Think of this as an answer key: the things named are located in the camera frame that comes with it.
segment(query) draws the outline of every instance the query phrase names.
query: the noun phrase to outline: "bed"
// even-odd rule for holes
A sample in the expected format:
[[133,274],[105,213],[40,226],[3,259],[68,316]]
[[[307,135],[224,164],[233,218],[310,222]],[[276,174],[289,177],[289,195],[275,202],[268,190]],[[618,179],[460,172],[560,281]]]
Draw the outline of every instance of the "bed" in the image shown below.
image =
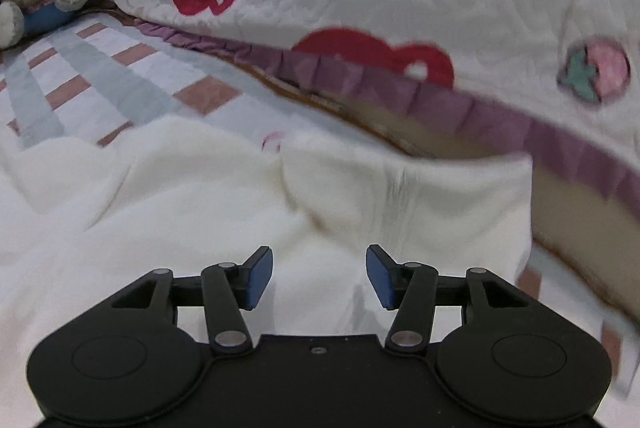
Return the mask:
[[5,54],[0,117],[23,146],[106,145],[173,113],[272,151],[305,127],[414,155],[527,151],[537,246],[518,284],[607,347],[601,420],[634,425],[637,0],[114,1],[136,28],[89,16]]
[[529,152],[538,241],[640,317],[639,0],[114,1],[433,154]]
[[[332,98],[310,94],[254,66],[236,66],[229,53],[225,59],[172,46],[149,36],[148,25],[139,24],[145,35],[130,19],[120,19],[126,25],[107,14],[89,14],[5,52],[0,118],[14,134],[16,148],[65,136],[106,146],[126,130],[176,115],[241,135],[271,153],[292,132],[306,130],[382,151],[429,154],[410,134],[392,132],[383,121]],[[178,37],[184,38],[174,31],[173,39]],[[11,273],[3,278],[19,280]],[[12,288],[3,283],[0,305]],[[598,418],[607,427],[633,426],[640,400],[640,339],[634,323],[607,307],[540,246],[534,246],[517,283],[602,342],[614,380]],[[459,313],[443,311],[436,316],[435,331],[449,332],[459,322]]]

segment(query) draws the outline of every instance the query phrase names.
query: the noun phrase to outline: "white towel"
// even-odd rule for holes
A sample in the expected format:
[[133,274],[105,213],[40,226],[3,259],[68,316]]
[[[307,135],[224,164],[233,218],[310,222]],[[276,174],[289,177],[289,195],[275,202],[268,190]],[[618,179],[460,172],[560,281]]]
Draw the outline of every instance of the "white towel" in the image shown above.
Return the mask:
[[[17,152],[2,140],[0,426],[41,418],[24,371],[33,347],[153,268],[197,275],[271,246],[273,278],[245,315],[254,341],[384,334],[393,313],[366,280],[371,243],[441,274],[480,265],[513,281],[530,249],[530,179],[524,156],[411,160],[319,135],[266,154],[180,118],[104,149],[59,138]],[[202,312],[180,314],[206,341]]]

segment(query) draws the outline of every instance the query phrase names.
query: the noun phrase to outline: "purple ruffle trim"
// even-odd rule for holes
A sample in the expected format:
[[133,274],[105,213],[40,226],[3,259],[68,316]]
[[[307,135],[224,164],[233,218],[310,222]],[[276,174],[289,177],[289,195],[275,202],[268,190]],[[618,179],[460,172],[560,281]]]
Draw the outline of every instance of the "purple ruffle trim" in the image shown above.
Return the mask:
[[589,185],[606,199],[615,197],[640,221],[640,176],[631,168],[570,132],[500,103],[327,56],[197,36],[143,20],[136,20],[136,27],[177,47],[230,56],[306,90],[366,101],[499,153],[526,151],[568,182]]

